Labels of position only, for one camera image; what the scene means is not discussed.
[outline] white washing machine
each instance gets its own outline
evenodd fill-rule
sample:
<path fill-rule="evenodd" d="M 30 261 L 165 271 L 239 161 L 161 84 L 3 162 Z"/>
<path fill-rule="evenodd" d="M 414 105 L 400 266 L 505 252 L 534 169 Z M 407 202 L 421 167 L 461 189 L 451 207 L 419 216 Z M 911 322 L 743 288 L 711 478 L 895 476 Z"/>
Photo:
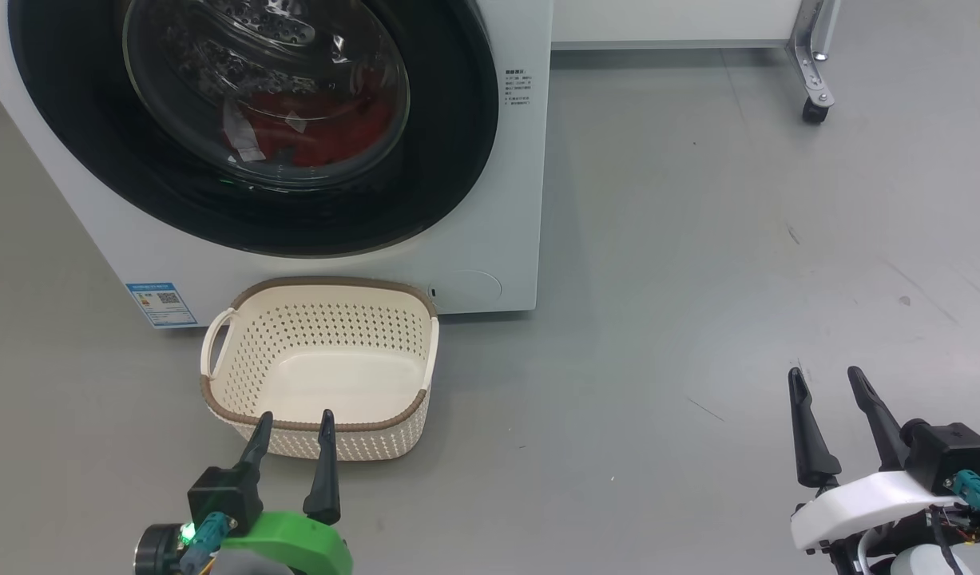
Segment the white washing machine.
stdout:
<path fill-rule="evenodd" d="M 0 0 L 0 101 L 154 327 L 283 276 L 536 306 L 552 0 Z"/>

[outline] gray floor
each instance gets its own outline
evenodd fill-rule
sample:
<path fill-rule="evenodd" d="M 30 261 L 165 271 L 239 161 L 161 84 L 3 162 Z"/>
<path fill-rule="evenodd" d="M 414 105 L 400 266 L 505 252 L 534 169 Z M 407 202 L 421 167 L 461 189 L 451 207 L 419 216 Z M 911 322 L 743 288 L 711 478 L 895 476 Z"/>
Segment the gray floor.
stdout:
<path fill-rule="evenodd" d="M 819 128 L 778 52 L 554 62 L 540 308 L 450 321 L 418 447 L 341 467 L 357 573 L 832 573 L 788 532 L 789 367 L 844 480 L 848 365 L 980 432 L 980 1 L 845 2 Z M 0 106 L 0 573 L 127 572 L 237 456 L 200 337 L 149 330 Z M 299 509 L 311 465 L 263 476 Z"/>

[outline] perforated basket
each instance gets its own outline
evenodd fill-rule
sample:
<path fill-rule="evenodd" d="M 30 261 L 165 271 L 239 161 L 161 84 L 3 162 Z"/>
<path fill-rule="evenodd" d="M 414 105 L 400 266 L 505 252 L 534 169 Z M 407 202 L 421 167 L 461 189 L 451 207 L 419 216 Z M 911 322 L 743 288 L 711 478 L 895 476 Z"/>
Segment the perforated basket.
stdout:
<path fill-rule="evenodd" d="M 259 415 L 273 411 L 271 454 L 318 458 L 319 422 L 329 408 L 338 459 L 399 458 L 423 434 L 438 337 L 432 302 L 406 285 L 343 277 L 264 281 L 209 325 L 202 396 L 245 439 Z"/>

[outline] robotic arm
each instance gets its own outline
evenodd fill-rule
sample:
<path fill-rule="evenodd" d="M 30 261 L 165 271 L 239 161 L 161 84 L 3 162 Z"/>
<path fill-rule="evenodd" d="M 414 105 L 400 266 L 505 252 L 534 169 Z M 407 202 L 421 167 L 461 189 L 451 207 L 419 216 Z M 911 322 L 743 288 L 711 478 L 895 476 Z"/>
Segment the robotic arm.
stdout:
<path fill-rule="evenodd" d="M 135 575 L 205 575 L 221 549 L 250 550 L 295 575 L 351 575 L 347 543 L 330 527 L 340 520 L 333 412 L 323 412 L 321 451 L 304 515 L 263 512 L 259 464 L 271 429 L 273 414 L 267 411 L 234 467 L 209 467 L 198 478 L 188 491 L 191 521 L 146 529 L 135 549 Z"/>
<path fill-rule="evenodd" d="M 899 426 L 862 369 L 848 368 L 848 381 L 881 466 L 840 485 L 806 379 L 799 368 L 788 374 L 799 484 L 818 490 L 792 515 L 797 549 L 826 554 L 838 575 L 973 575 L 950 546 L 980 543 L 980 436 L 964 423 Z"/>

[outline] washing machine door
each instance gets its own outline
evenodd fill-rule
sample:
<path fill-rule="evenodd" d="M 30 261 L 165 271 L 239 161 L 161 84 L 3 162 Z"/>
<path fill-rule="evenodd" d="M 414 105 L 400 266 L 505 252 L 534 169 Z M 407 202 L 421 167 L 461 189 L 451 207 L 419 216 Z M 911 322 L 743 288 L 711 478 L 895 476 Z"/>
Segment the washing machine door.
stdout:
<path fill-rule="evenodd" d="M 324 257 L 457 206 L 497 128 L 464 0 L 9 0 L 18 68 L 60 141 L 201 239 Z"/>

